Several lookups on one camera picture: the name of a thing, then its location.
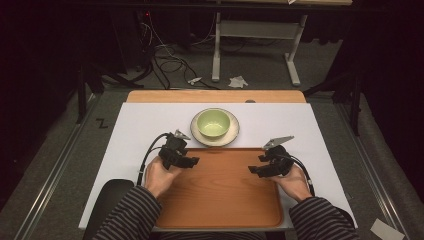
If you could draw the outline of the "green bowl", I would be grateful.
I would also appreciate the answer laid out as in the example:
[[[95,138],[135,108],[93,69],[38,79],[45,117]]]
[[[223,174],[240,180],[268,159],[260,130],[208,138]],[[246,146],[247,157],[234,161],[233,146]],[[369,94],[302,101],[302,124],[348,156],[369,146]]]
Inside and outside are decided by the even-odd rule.
[[[196,127],[205,137],[221,137],[230,128],[230,118],[221,109],[206,109],[197,117]]]

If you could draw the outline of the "person's right hand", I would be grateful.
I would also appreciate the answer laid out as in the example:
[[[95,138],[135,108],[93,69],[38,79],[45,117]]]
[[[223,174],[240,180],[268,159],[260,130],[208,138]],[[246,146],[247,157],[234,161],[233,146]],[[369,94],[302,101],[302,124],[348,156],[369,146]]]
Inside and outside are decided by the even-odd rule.
[[[296,165],[291,167],[291,170],[286,176],[273,176],[269,177],[269,180],[277,183],[289,197],[298,203],[312,196],[306,182],[305,174]]]

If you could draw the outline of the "crumpled white paper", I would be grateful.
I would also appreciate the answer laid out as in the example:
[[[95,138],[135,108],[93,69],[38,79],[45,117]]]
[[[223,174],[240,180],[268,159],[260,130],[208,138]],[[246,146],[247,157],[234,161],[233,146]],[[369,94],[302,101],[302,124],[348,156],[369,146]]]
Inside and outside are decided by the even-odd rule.
[[[229,87],[232,88],[243,88],[244,86],[247,86],[248,83],[242,76],[232,77],[230,79]]]

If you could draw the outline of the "person's left hand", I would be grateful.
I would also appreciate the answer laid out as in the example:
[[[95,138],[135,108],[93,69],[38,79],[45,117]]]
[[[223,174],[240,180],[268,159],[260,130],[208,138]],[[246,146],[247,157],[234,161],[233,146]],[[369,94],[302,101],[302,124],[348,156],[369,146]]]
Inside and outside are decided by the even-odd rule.
[[[166,169],[163,166],[163,160],[157,156],[147,166],[144,187],[155,198],[159,198],[170,188],[173,181],[182,172],[182,168],[175,166]]]

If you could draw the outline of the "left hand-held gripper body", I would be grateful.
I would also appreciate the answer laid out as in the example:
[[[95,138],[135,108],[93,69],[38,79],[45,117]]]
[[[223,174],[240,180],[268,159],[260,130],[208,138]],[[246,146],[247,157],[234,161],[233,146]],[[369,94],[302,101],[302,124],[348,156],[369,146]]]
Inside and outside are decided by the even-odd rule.
[[[159,157],[163,161],[165,169],[169,169],[172,163],[183,162],[182,157],[186,157],[187,150],[185,149],[189,137],[179,130],[174,134],[166,135],[166,143],[159,151]]]

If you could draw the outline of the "white paper sheet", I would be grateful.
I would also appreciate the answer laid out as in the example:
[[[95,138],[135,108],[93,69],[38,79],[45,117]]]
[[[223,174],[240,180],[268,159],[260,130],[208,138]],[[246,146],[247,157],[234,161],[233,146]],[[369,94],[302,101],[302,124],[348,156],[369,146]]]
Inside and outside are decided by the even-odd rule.
[[[380,219],[376,219],[371,227],[371,231],[381,240],[403,240],[405,235]]]

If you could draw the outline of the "cream plate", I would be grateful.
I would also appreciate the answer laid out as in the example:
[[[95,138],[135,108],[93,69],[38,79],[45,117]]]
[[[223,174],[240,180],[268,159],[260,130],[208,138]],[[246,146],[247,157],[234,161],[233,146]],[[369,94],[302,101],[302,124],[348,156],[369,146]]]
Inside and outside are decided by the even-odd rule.
[[[208,146],[208,147],[222,147],[225,146],[227,144],[230,144],[231,142],[233,142],[238,134],[239,134],[239,122],[237,120],[237,118],[229,111],[222,109],[222,108],[207,108],[207,109],[221,109],[223,110],[230,118],[230,128],[228,130],[228,132],[226,134],[224,134],[221,137],[217,137],[217,138],[210,138],[210,137],[205,137],[203,136],[199,130],[196,127],[196,120],[197,117],[199,116],[199,114],[206,110],[202,110],[199,113],[197,113],[192,121],[191,121],[191,125],[190,125],[190,130],[191,130],[191,134],[193,135],[193,137],[200,142],[201,144]]]

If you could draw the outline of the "white table mat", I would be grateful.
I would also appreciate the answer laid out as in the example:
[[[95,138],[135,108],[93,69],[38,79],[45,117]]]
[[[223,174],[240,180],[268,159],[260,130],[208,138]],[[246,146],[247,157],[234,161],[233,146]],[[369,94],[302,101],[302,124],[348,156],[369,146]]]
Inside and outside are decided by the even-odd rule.
[[[125,103],[122,105],[103,161],[83,211],[84,229],[103,185],[111,179],[136,181],[153,140],[180,130],[190,135],[193,117],[207,108],[222,108],[239,122],[231,148],[260,148],[273,138],[290,136],[286,150],[300,159],[315,194],[349,212],[351,207],[333,166],[312,107],[308,103]]]

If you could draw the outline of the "metal floor rail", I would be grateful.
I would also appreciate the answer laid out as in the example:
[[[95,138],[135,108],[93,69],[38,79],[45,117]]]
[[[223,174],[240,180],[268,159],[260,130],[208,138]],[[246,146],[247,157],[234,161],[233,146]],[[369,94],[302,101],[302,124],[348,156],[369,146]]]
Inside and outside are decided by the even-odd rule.
[[[370,184],[378,205],[385,217],[385,223],[393,230],[404,235],[403,240],[409,240],[409,235],[404,228],[404,224],[399,218],[398,211],[395,208],[392,198],[389,196],[383,181],[380,179],[376,168],[374,167],[370,155],[367,153],[364,143],[360,136],[352,130],[349,120],[349,113],[343,104],[336,104],[335,108],[342,118],[347,131],[353,140],[355,147],[360,155],[361,166],[365,172],[366,178]]]
[[[70,160],[71,152],[85,124],[88,114],[99,100],[99,94],[86,95],[87,110],[79,115],[79,101],[74,96],[64,115],[47,132],[46,139],[24,173],[13,193],[15,210],[22,210],[19,228],[12,240],[29,240]]]

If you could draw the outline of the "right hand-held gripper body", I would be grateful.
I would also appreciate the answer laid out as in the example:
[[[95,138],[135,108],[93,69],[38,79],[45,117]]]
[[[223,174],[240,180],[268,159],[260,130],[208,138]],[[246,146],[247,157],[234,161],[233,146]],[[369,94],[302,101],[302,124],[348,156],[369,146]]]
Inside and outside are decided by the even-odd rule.
[[[277,172],[277,175],[287,175],[294,163],[294,160],[282,144],[292,139],[293,136],[270,139],[262,147],[265,153],[259,156],[259,160],[261,162],[268,162],[268,165],[273,166],[272,170]]]

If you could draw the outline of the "wooden tray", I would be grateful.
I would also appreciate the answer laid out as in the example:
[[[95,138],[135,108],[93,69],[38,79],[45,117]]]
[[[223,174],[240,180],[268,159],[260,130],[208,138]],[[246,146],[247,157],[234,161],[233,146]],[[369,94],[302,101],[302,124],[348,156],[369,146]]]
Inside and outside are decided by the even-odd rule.
[[[273,228],[284,219],[276,184],[250,172],[260,148],[191,148],[199,162],[160,198],[162,229]]]

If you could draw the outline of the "white desk frame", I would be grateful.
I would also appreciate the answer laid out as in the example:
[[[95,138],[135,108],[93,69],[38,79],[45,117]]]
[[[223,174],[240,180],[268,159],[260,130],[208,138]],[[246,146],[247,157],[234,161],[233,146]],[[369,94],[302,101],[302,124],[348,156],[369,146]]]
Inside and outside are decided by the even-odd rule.
[[[216,2],[219,5],[223,2],[267,3],[294,9],[295,7],[351,6],[353,0],[216,0]],[[303,35],[307,19],[307,14],[301,14],[298,20],[292,20],[288,23],[271,20],[222,20],[221,13],[217,12],[215,14],[215,46],[212,64],[212,81],[218,82],[220,80],[220,45],[222,37],[259,38],[292,41],[291,50],[286,52],[283,57],[292,85],[300,86],[301,82],[294,63],[294,57]]]

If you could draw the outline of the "black metal stand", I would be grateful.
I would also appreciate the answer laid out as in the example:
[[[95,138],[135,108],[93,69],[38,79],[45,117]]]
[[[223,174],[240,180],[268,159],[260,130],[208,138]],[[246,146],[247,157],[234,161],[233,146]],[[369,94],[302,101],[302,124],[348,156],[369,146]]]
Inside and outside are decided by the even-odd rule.
[[[363,80],[363,72],[359,70],[350,70],[341,73],[329,80],[315,85],[303,92],[305,97],[309,97],[320,91],[327,91],[330,88],[334,90],[332,100],[334,103],[349,103],[349,124],[353,133],[358,136],[358,120],[360,109],[360,95]]]
[[[86,97],[86,86],[89,86],[93,93],[104,92],[104,87],[101,83],[100,76],[106,75],[118,83],[135,89],[143,89],[143,85],[136,84],[124,77],[107,70],[99,64],[93,62],[83,62],[78,70],[77,80],[77,93],[78,93],[78,119],[77,122],[81,123],[88,112],[88,100]]]

